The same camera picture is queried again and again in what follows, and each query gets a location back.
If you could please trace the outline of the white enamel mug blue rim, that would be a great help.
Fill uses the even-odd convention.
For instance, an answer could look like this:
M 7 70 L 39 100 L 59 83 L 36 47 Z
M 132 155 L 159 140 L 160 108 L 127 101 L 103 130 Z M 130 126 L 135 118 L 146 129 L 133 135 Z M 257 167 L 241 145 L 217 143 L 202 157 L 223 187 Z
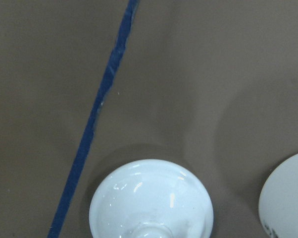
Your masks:
M 270 238 L 298 238 L 298 154 L 282 162 L 266 180 L 258 214 Z

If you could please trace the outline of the blue tape vertical line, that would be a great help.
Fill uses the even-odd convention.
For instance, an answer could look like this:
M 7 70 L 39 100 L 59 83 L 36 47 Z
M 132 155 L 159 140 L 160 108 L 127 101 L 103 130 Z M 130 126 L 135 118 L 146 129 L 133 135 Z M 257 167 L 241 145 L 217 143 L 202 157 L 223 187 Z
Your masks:
M 53 221 L 47 237 L 57 238 L 60 236 L 65 218 L 67 216 L 71 201 L 75 194 L 78 182 L 80 180 L 86 159 L 90 152 L 91 144 L 94 139 L 95 129 L 98 117 L 105 98 L 111 90 L 115 76 L 119 70 L 121 61 L 126 51 L 127 41 L 131 33 L 134 17 L 137 11 L 139 1 L 130 0 L 124 11 L 115 45 L 111 51 L 110 57 L 105 67 L 102 80 L 100 82 L 87 124 L 85 126 L 76 156 L 73 160 L 69 175 L 67 177 L 58 207 L 56 209 Z

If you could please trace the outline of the white enamel cup lid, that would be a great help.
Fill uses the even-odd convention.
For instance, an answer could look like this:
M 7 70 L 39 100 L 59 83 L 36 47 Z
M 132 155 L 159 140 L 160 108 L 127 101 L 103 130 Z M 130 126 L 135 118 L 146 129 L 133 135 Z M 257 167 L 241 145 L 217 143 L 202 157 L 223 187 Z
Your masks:
M 89 209 L 95 238 L 208 238 L 213 221 L 201 181 L 182 166 L 158 159 L 115 169 L 97 187 Z

